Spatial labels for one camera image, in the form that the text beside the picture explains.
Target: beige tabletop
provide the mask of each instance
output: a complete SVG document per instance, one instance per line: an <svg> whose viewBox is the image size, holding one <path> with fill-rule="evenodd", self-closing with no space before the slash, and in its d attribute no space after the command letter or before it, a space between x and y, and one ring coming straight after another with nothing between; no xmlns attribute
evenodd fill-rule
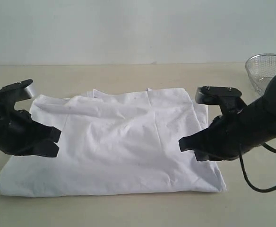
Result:
<svg viewBox="0 0 276 227"><path fill-rule="evenodd" d="M183 87L194 97L197 86L231 86L246 103L256 97L244 64L138 66L0 66L0 88L32 78L52 97L72 97L93 88L118 94L147 87ZM16 108L29 109L30 101ZM209 108L210 120L220 114ZM0 170L9 156L0 152ZM276 155L256 148L244 155L251 181L276 184ZM219 163L227 192L176 192L117 196L22 198L0 196L0 227L249 227L276 226L276 192L254 192L245 183L239 161Z"/></svg>

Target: metal strainer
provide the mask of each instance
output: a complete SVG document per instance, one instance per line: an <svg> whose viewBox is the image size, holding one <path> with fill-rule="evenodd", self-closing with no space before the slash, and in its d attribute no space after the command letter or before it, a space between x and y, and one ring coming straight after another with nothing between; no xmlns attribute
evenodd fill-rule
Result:
<svg viewBox="0 0 276 227"><path fill-rule="evenodd" d="M246 61L245 68L251 84L262 96L270 80L276 75L276 54L255 55Z"/></svg>

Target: white towel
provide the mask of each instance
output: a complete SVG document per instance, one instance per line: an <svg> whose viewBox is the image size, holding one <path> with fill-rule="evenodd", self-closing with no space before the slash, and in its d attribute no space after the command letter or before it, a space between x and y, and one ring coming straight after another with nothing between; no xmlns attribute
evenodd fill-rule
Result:
<svg viewBox="0 0 276 227"><path fill-rule="evenodd" d="M32 118L62 131L56 158L11 157L0 194L46 197L201 191L226 187L215 162L180 152L178 140L207 127L205 105L182 88L71 99L39 96Z"/></svg>

